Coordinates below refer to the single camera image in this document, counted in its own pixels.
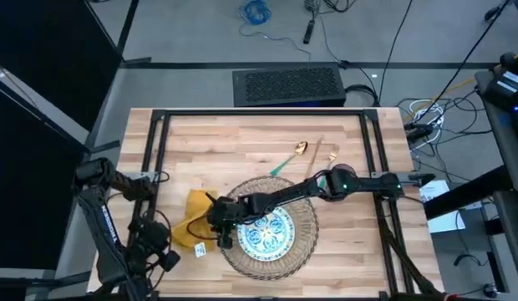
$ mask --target butcher block tabletop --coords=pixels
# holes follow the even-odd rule
[[[389,169],[412,171],[414,166],[399,110],[376,110]],[[151,113],[152,109],[130,111],[117,165],[119,171],[140,171]],[[155,132],[151,171],[154,170],[159,145],[160,123]],[[370,122],[368,128],[379,169]],[[334,164],[348,164],[359,176],[368,176],[357,116],[172,115],[162,166],[162,171],[166,171],[170,179],[160,183],[157,209],[169,218],[170,224],[177,225],[185,216],[185,201],[191,189],[217,190],[220,196],[226,195],[245,180],[268,175],[293,154],[299,141],[308,141],[307,151],[296,156],[278,175],[300,182],[321,136],[323,140],[312,174],[327,167],[330,150],[339,145]],[[406,195],[419,198],[418,189],[405,188],[405,191]],[[194,250],[173,243],[172,249],[180,254],[181,260],[165,274],[157,290],[161,296],[168,297],[377,297],[378,291],[388,291],[373,195],[355,193],[336,203],[313,198],[312,204],[319,223],[317,246],[309,262],[293,275],[274,281],[254,280],[235,271],[218,248],[197,258]],[[108,206],[119,237],[126,244],[134,203],[117,196],[109,201]],[[383,208],[385,214],[389,214],[389,207]],[[398,208],[409,256],[421,273],[442,290],[422,205],[400,198]],[[155,218],[164,223],[159,214]],[[394,262],[399,291],[402,292],[404,281],[395,255]],[[160,269],[157,268],[151,276],[153,283],[159,275]],[[94,291],[99,285],[94,262],[89,291]]]

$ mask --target blue and white plate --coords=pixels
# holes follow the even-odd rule
[[[237,226],[242,250],[250,257],[264,262],[277,260],[287,254],[294,243],[294,233],[294,222],[281,207],[250,225]]]

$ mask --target gray floor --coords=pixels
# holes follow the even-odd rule
[[[302,0],[267,0],[272,19],[258,28],[273,37],[291,37],[302,47],[301,39],[309,15],[302,8]],[[485,11],[498,0],[415,0],[412,10],[399,35],[392,61],[394,62],[459,62],[485,28],[482,22]],[[340,59],[352,61],[385,61],[394,33],[404,14],[407,0],[360,0],[345,14],[328,14],[323,17],[328,32],[328,43]],[[141,1],[133,22],[124,56],[126,59],[151,56],[155,62],[271,62],[306,61],[307,55],[298,52],[288,42],[273,42],[256,36],[239,35],[242,21],[238,18],[241,1],[206,0],[150,0]],[[111,0],[93,4],[111,38],[116,41],[123,25],[130,0]],[[312,42],[305,48],[312,53],[312,61],[331,61],[324,45],[320,27],[315,27]],[[474,52],[470,61],[495,62],[506,51],[518,52],[518,13],[507,8],[501,19],[491,29],[484,42]],[[232,107],[232,82],[230,69],[214,70],[163,70],[121,69],[117,73],[109,95],[109,106],[98,142],[121,139],[131,107]],[[379,87],[382,70],[366,70],[376,74],[374,84]],[[471,77],[476,70],[465,70],[456,80]],[[383,87],[383,106],[395,106],[403,98],[431,98],[436,96],[449,80],[454,70],[391,69],[387,72]],[[342,72],[343,82],[368,84],[358,70]],[[474,85],[455,91],[450,97],[466,94]],[[477,97],[472,101],[481,107]],[[371,99],[365,95],[349,94],[346,106],[368,106]],[[460,130],[472,120],[472,113],[449,110],[444,127]],[[489,129],[485,113],[481,112],[472,130]],[[453,136],[444,134],[444,139]],[[465,178],[474,178],[502,164],[492,135],[472,135],[443,144],[440,154],[449,171]],[[117,161],[119,152],[111,150],[102,154]],[[420,160],[441,168],[434,158],[420,155]],[[434,172],[427,167],[422,171]],[[444,174],[436,172],[438,177]],[[495,209],[488,207],[488,216]],[[466,212],[467,230],[462,233],[471,252],[485,261],[488,247],[480,231],[481,217],[477,211]],[[68,256],[61,261],[61,273],[80,267],[90,269],[88,253],[80,251],[80,243],[89,244],[86,225],[82,218],[72,222],[69,234],[71,247]],[[462,293],[480,288],[492,280],[489,266],[476,267],[463,261],[458,267],[452,262],[463,251],[457,232],[433,236],[439,266],[447,291]],[[503,262],[510,293],[502,300],[518,300],[518,280],[510,259],[504,237],[495,237],[500,260]],[[473,293],[470,297],[482,297]]]

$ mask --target yellow cloth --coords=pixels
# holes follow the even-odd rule
[[[199,237],[216,237],[216,234],[211,231],[207,217],[203,217],[212,204],[211,200],[206,196],[206,192],[214,198],[218,197],[217,191],[190,190],[189,196],[186,198],[185,219],[179,225],[172,228],[174,241],[184,247],[194,247],[200,242],[205,242],[206,250],[211,250],[215,247],[213,240],[199,239],[186,231],[186,226],[190,222],[202,217],[190,225],[190,231]]]

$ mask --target gold fork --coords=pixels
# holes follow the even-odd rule
[[[332,163],[337,159],[337,154],[339,152],[339,145],[333,145],[332,150],[329,152],[329,162],[328,167],[326,169],[329,169],[332,166]],[[320,180],[319,187],[324,188],[324,185],[326,185],[326,177],[324,176],[322,180]]]

